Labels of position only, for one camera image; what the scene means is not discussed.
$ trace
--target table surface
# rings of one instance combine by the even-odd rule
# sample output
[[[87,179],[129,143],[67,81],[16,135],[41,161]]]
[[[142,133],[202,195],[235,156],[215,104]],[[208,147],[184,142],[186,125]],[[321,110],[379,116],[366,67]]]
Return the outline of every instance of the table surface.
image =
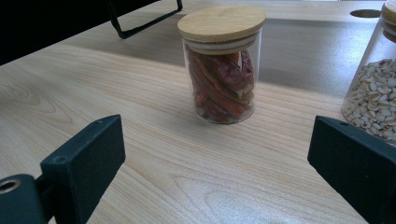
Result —
[[[257,108],[234,125],[199,120],[177,22],[126,40],[109,22],[0,67],[0,178],[39,163],[96,119],[121,114],[126,161],[90,223],[366,223],[309,165],[316,115],[341,103],[383,2],[244,1],[266,10]],[[124,29],[176,8],[124,15]]]

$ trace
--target black bracket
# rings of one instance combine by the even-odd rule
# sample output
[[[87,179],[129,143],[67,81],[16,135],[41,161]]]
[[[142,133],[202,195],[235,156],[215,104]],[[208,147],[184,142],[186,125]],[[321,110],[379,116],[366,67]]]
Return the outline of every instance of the black bracket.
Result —
[[[38,179],[0,180],[0,223],[86,223],[124,161],[120,116],[99,119],[44,159]]]
[[[317,117],[308,161],[369,223],[396,223],[396,147],[343,121]]]
[[[177,14],[179,11],[181,11],[181,9],[183,9],[181,0],[177,0],[177,9],[176,10],[173,10],[173,11],[171,11],[171,12],[169,12],[169,13],[167,13],[153,21],[150,21],[150,22],[144,24],[144,25],[135,27],[132,30],[122,31],[121,27],[120,27],[119,20],[118,20],[118,15],[117,15],[116,9],[114,8],[112,0],[106,0],[106,5],[107,5],[108,12],[110,13],[111,24],[113,24],[114,28],[116,29],[117,33],[119,34],[119,37],[122,39],[126,39],[126,38],[130,37],[131,35],[135,35],[156,23],[163,21],[166,18],[169,18],[169,17]]]

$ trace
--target light wood grain surface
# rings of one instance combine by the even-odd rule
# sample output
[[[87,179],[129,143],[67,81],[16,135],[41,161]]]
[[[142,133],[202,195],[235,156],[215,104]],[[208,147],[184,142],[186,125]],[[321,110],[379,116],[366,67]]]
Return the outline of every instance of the light wood grain surface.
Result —
[[[255,113],[210,125],[193,111],[177,22],[201,8],[263,8]],[[126,40],[109,22],[0,67],[0,178],[39,163],[90,122],[121,114],[127,159],[90,223],[365,223],[307,162],[315,115],[341,103],[383,2],[183,0]],[[120,18],[124,29],[176,8]]]

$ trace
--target glass storage jar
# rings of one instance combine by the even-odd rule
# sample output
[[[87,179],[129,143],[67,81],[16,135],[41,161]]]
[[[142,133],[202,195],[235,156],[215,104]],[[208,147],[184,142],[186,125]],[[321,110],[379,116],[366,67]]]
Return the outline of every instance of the glass storage jar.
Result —
[[[224,6],[178,22],[199,118],[231,124],[253,113],[264,20],[256,7]]]
[[[342,105],[348,123],[396,143],[396,7],[382,6],[361,63]]]

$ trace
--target glass jar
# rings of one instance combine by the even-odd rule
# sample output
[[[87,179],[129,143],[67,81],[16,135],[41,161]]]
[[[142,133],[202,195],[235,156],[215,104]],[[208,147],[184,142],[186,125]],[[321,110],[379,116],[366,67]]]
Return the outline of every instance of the glass jar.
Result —
[[[396,13],[386,2],[342,105],[348,123],[396,143]]]
[[[218,124],[247,119],[255,109],[262,25],[255,7],[212,7],[177,24],[199,118]]]

